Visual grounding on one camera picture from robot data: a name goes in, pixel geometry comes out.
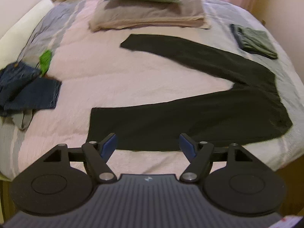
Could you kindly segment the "black pants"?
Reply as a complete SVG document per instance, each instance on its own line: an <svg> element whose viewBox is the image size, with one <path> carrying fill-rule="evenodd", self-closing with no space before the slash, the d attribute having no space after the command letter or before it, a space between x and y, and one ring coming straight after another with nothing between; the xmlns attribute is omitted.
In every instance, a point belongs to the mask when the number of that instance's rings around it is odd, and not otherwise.
<svg viewBox="0 0 304 228"><path fill-rule="evenodd" d="M226 147L275 139L292 126L275 74L257 62L175 36L132 34L121 47L229 80L233 87L158 104L93 108L88 141L115 133L120 150L177 151L182 133Z"/></svg>

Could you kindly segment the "bright green cloth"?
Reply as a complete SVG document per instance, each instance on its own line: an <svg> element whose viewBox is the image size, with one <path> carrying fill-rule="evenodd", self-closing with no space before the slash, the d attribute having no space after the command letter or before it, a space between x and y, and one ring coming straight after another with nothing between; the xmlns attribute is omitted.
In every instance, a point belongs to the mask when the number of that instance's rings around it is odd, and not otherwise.
<svg viewBox="0 0 304 228"><path fill-rule="evenodd" d="M41 76L44 76L47 73L52 57L53 57L53 53L50 50L45 51L39 57L39 67L41 71Z"/></svg>

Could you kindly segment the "dark blue jeans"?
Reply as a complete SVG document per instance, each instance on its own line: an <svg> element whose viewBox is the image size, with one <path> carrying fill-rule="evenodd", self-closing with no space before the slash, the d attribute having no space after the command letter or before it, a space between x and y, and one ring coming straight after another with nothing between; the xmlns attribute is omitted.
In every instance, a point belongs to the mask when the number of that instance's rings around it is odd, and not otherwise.
<svg viewBox="0 0 304 228"><path fill-rule="evenodd" d="M40 76L40 70L23 62L1 70L1 116L27 110L54 109L62 82Z"/></svg>

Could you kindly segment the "folded green grey clothes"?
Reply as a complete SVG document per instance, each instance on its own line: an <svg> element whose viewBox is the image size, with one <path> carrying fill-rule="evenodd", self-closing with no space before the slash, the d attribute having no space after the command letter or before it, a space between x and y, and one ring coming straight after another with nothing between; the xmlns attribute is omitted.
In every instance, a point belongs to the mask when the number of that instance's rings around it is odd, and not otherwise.
<svg viewBox="0 0 304 228"><path fill-rule="evenodd" d="M230 24L229 28L241 50L273 60L278 59L277 51L265 31L237 24Z"/></svg>

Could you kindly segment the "taupe pillow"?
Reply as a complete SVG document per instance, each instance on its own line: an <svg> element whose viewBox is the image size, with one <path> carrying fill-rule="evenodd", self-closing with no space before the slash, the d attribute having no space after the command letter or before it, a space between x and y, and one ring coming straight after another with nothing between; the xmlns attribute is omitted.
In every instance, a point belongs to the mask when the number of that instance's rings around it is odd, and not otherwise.
<svg viewBox="0 0 304 228"><path fill-rule="evenodd" d="M92 32L143 26L211 28L202 0L180 0L180 3L99 0L89 21Z"/></svg>

